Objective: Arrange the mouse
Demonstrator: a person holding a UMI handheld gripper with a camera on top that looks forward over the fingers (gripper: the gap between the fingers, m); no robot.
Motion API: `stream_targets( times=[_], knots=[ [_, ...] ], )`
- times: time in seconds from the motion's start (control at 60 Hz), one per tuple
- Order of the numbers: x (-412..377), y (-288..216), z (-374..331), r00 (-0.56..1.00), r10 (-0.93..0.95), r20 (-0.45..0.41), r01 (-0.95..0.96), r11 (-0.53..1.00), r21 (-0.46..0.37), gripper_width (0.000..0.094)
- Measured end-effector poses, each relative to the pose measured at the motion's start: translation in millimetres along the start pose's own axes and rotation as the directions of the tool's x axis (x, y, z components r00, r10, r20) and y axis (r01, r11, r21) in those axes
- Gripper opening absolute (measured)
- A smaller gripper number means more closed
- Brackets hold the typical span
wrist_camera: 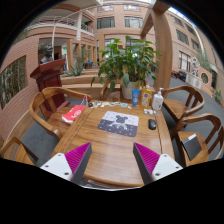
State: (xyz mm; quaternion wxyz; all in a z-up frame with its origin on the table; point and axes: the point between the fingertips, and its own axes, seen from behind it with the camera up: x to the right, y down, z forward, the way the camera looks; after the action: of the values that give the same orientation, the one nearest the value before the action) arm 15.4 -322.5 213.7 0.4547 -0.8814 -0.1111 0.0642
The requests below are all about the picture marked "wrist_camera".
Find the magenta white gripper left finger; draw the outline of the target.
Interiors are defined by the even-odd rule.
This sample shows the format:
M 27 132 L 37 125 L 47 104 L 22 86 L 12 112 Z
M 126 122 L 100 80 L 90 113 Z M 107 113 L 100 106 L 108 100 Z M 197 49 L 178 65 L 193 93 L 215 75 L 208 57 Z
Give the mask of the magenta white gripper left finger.
M 41 169 L 79 185 L 92 153 L 90 142 L 63 154 L 57 153 Z

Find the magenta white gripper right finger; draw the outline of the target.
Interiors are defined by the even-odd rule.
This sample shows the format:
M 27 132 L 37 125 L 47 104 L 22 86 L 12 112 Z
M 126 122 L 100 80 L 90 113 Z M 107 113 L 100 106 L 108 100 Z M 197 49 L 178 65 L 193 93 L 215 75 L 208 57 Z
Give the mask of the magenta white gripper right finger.
M 133 144 L 133 154 L 145 185 L 182 169 L 168 154 L 159 155 L 139 143 Z

